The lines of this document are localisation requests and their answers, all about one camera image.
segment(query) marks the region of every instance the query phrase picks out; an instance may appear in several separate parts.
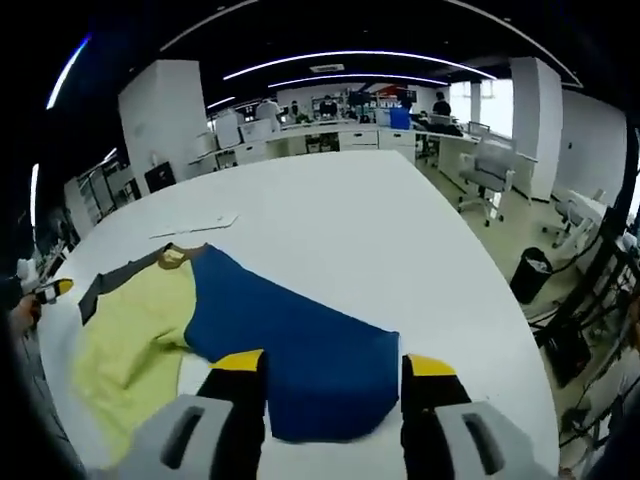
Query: curved led light strip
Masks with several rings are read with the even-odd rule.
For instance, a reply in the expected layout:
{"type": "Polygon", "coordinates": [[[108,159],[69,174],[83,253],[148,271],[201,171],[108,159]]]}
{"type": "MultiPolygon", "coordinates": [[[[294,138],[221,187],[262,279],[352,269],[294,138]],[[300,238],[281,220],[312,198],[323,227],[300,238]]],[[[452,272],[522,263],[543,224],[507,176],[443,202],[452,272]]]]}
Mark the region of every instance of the curved led light strip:
{"type": "Polygon", "coordinates": [[[223,77],[223,80],[229,80],[231,78],[239,77],[240,75],[244,75],[245,73],[253,72],[255,70],[260,70],[261,68],[271,67],[273,65],[279,65],[281,63],[287,62],[295,62],[297,60],[306,60],[308,58],[320,58],[320,57],[332,57],[336,55],[386,55],[390,57],[404,57],[404,58],[413,58],[416,60],[424,60],[427,62],[435,62],[442,63],[445,65],[449,65],[451,67],[457,67],[462,70],[467,70],[469,72],[477,73],[478,75],[482,75],[486,78],[490,78],[491,80],[496,80],[497,78],[493,75],[489,75],[481,70],[477,70],[475,68],[468,67],[466,65],[462,65],[461,63],[450,62],[448,60],[443,60],[441,58],[435,57],[427,57],[425,55],[418,55],[415,53],[403,53],[403,52],[388,52],[386,50],[339,50],[336,52],[320,52],[320,53],[309,53],[307,55],[297,55],[295,57],[287,57],[281,58],[280,60],[273,60],[267,63],[261,63],[260,65],[255,65],[253,67],[245,68],[244,70],[240,70],[239,72],[232,73],[223,77]]]}
{"type": "Polygon", "coordinates": [[[571,78],[573,78],[573,80],[575,80],[575,82],[576,82],[575,85],[573,85],[573,86],[578,87],[578,88],[583,88],[584,87],[584,85],[582,85],[582,82],[578,79],[578,77],[571,70],[569,70],[569,68],[566,65],[561,63],[560,60],[558,60],[554,55],[552,55],[549,50],[544,48],[542,45],[540,45],[538,42],[536,42],[533,38],[528,36],[526,33],[518,30],[516,27],[514,27],[510,23],[505,22],[504,20],[496,17],[495,15],[490,14],[489,12],[485,12],[484,10],[480,10],[478,7],[474,7],[473,5],[469,5],[468,3],[464,3],[464,2],[461,2],[459,0],[445,0],[445,2],[451,3],[452,5],[457,5],[457,6],[462,7],[462,8],[466,8],[467,10],[471,10],[472,12],[475,12],[478,15],[482,15],[483,17],[487,17],[487,18],[493,20],[494,22],[499,23],[503,27],[508,28],[513,33],[518,34],[519,36],[521,36],[522,38],[527,40],[529,43],[531,43],[532,45],[537,47],[540,51],[545,53],[549,58],[551,58],[551,60],[556,62],[556,64],[558,64],[558,66],[560,68],[562,68],[565,72],[567,72],[567,74],[571,78]]]}
{"type": "Polygon", "coordinates": [[[227,97],[224,100],[219,100],[215,103],[212,103],[211,105],[207,105],[207,108],[213,108],[213,107],[217,107],[218,105],[222,105],[225,102],[230,102],[231,100],[234,100],[236,97],[227,97]]]}
{"type": "Polygon", "coordinates": [[[60,93],[60,89],[62,88],[62,84],[67,79],[67,75],[69,75],[69,71],[71,70],[71,67],[73,67],[74,63],[76,63],[76,60],[78,59],[78,55],[80,55],[80,52],[82,52],[82,49],[87,45],[87,43],[89,43],[90,39],[91,39],[91,35],[88,35],[82,41],[80,46],[76,48],[76,51],[73,53],[71,58],[67,61],[67,64],[62,69],[62,72],[58,77],[58,81],[56,82],[55,86],[53,87],[53,90],[51,91],[51,95],[49,96],[49,101],[47,102],[47,110],[49,110],[56,104],[56,100],[58,98],[58,94],[60,93]]]}
{"type": "Polygon", "coordinates": [[[173,40],[171,40],[169,43],[163,45],[160,48],[161,52],[164,52],[167,48],[169,48],[171,45],[173,45],[174,43],[180,41],[182,38],[186,37],[187,35],[189,35],[191,32],[193,32],[194,30],[197,30],[198,28],[200,28],[203,25],[206,25],[207,23],[209,23],[212,20],[215,20],[216,18],[220,18],[223,15],[226,15],[227,13],[231,13],[235,10],[238,10],[242,7],[246,7],[247,5],[251,5],[253,3],[258,3],[260,0],[245,0],[244,2],[240,2],[237,5],[234,5],[232,7],[229,7],[225,10],[221,10],[218,13],[214,13],[213,15],[205,18],[204,20],[196,23],[195,25],[187,28],[184,32],[182,32],[180,35],[178,35],[177,37],[175,37],[173,40]]]}
{"type": "Polygon", "coordinates": [[[283,85],[291,85],[292,83],[310,82],[313,80],[326,80],[329,78],[362,78],[362,77],[376,77],[376,78],[393,78],[399,80],[412,80],[416,82],[429,82],[436,85],[449,85],[446,82],[439,82],[438,80],[431,80],[429,78],[420,77],[408,77],[406,75],[387,75],[384,73],[345,73],[338,75],[320,75],[318,77],[299,78],[298,80],[288,80],[286,82],[272,83],[269,88],[281,87],[283,85]]]}
{"type": "Polygon", "coordinates": [[[29,199],[29,213],[31,214],[31,226],[36,226],[36,189],[38,188],[38,173],[40,164],[36,163],[31,169],[31,198],[29,199]]]}

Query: white table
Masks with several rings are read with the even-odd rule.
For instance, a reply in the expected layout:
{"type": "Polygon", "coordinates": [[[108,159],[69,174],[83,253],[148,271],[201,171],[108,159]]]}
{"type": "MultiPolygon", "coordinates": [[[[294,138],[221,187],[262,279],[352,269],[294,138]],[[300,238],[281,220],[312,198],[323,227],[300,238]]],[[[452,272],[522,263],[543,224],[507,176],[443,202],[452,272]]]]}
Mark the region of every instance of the white table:
{"type": "MultiPolygon", "coordinates": [[[[42,359],[61,421],[88,466],[106,460],[88,408],[73,394],[79,338],[75,306],[94,276],[160,248],[151,232],[174,216],[234,212],[227,229],[171,237],[209,242],[244,267],[348,315],[401,334],[402,352],[451,364],[473,400],[487,400],[531,438],[536,460],[557,472],[558,432],[542,359],[507,282],[446,199],[400,154],[339,152],[283,158],[179,183],[107,217],[57,277],[75,287],[45,306],[42,359]]],[[[192,393],[208,369],[183,362],[192,393]]],[[[399,405],[371,436],[350,444],[292,446],[267,436],[260,478],[405,477],[399,405]]]]}

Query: person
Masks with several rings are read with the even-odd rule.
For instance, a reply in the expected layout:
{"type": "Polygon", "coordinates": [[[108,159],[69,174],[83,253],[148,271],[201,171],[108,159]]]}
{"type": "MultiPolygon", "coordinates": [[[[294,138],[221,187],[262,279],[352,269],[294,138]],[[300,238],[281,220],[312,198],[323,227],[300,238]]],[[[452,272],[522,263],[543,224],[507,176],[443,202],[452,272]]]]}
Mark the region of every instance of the person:
{"type": "Polygon", "coordinates": [[[18,305],[8,312],[8,320],[11,334],[19,338],[27,333],[40,319],[42,307],[36,300],[36,296],[28,294],[20,299],[18,305]]]}
{"type": "Polygon", "coordinates": [[[324,100],[320,103],[320,116],[335,117],[338,115],[338,104],[331,100],[330,95],[325,95],[324,100]]]}
{"type": "Polygon", "coordinates": [[[256,119],[258,120],[270,120],[271,121],[271,131],[279,132],[280,131],[280,106],[271,100],[270,98],[265,98],[262,100],[260,105],[256,108],[256,119]]]}
{"type": "Polygon", "coordinates": [[[408,95],[404,95],[400,100],[400,106],[405,110],[407,110],[408,112],[410,112],[411,107],[413,107],[413,102],[411,101],[411,98],[409,98],[408,95]]]}
{"type": "Polygon", "coordinates": [[[293,100],[289,107],[289,113],[287,114],[287,123],[299,123],[298,117],[301,115],[300,107],[298,107],[298,101],[293,100]]]}
{"type": "Polygon", "coordinates": [[[451,105],[447,103],[444,99],[444,93],[437,92],[436,98],[438,101],[433,104],[433,113],[436,115],[450,116],[451,115],[451,105]]]}

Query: office chair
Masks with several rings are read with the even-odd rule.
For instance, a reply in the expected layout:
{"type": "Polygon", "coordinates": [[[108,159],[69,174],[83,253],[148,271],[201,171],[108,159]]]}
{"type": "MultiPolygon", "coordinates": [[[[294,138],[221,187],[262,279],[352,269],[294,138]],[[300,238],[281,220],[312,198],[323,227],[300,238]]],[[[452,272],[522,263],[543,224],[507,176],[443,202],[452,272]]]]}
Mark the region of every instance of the office chair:
{"type": "MultiPolygon", "coordinates": [[[[605,191],[599,188],[591,198],[599,201],[604,194],[605,191]]],[[[562,226],[545,225],[542,227],[542,231],[544,233],[551,232],[555,235],[556,239],[552,246],[553,248],[559,248],[571,236],[571,229],[582,224],[584,217],[578,213],[578,205],[572,198],[557,202],[555,204],[555,210],[562,217],[562,226]]]]}
{"type": "Polygon", "coordinates": [[[491,224],[492,213],[499,221],[504,221],[500,205],[493,203],[496,193],[506,193],[513,185],[516,161],[515,141],[485,134],[480,138],[472,154],[461,154],[460,177],[465,183],[478,186],[477,194],[467,194],[458,199],[458,212],[467,207],[481,205],[484,208],[485,227],[491,224]],[[487,198],[487,190],[492,192],[487,198]]]}
{"type": "Polygon", "coordinates": [[[470,121],[467,124],[467,132],[469,135],[482,137],[491,131],[491,127],[489,125],[485,125],[484,123],[478,123],[470,121]]]}
{"type": "Polygon", "coordinates": [[[438,115],[437,113],[430,113],[429,123],[433,125],[451,125],[451,117],[449,115],[438,115]]]}

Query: trash can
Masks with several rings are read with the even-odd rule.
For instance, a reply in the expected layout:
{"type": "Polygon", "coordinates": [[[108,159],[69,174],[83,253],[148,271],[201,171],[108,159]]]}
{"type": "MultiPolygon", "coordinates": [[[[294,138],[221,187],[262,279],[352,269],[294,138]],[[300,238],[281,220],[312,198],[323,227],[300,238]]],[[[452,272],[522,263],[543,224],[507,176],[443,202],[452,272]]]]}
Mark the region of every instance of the trash can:
{"type": "Polygon", "coordinates": [[[527,248],[520,256],[520,263],[509,286],[520,303],[530,304],[547,279],[553,267],[544,252],[536,247],[527,248]]]}

